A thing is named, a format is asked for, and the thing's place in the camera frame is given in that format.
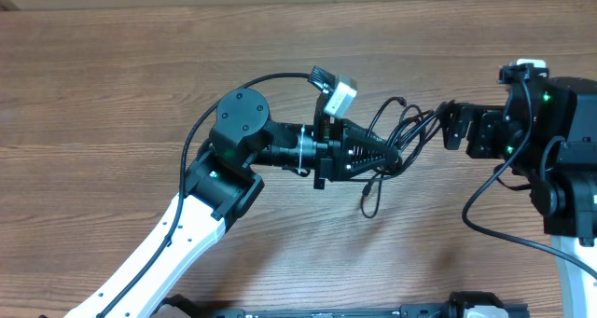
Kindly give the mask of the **black cable silver plug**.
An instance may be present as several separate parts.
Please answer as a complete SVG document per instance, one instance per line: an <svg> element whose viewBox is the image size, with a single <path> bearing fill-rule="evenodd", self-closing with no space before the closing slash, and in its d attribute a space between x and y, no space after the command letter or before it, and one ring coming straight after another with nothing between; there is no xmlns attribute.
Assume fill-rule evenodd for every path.
<svg viewBox="0 0 597 318"><path fill-rule="evenodd" d="M378 175L374 175L373 177L371 177L362 189L361 198L359 202L359 209L361 215L363 215L367 219L375 218L380 209L382 183L378 181L378 178ZM367 203L371 199L371 193L373 191L374 186L377 187L377 191L375 192L375 203L373 204L373 208L368 211Z"/></svg>

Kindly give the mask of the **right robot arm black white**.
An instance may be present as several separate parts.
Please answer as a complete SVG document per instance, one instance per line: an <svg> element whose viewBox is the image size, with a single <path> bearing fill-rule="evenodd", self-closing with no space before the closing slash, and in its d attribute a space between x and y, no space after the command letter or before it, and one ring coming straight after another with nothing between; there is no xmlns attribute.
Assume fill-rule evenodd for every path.
<svg viewBox="0 0 597 318"><path fill-rule="evenodd" d="M449 150L468 141L472 159L500 159L493 175L466 202L467 226L494 238L557 259L566 317L596 314L596 83L549 77L548 69L524 64L502 70L509 95L502 106L449 104L440 116ZM524 240L473 223L468 212L504 170L526 179L532 205L543 219L550 245Z"/></svg>

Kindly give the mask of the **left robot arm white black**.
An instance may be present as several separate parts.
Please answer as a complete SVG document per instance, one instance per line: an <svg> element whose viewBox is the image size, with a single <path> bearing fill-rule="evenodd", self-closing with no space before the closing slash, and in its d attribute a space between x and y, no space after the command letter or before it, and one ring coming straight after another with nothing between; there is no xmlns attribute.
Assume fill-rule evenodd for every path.
<svg viewBox="0 0 597 318"><path fill-rule="evenodd" d="M314 186L390 169L401 152L348 119L276 122L265 97L243 88L213 106L217 118L198 156L182 166L179 192L159 223L70 317L148 317L178 280L248 211L264 187L252 165L276 166Z"/></svg>

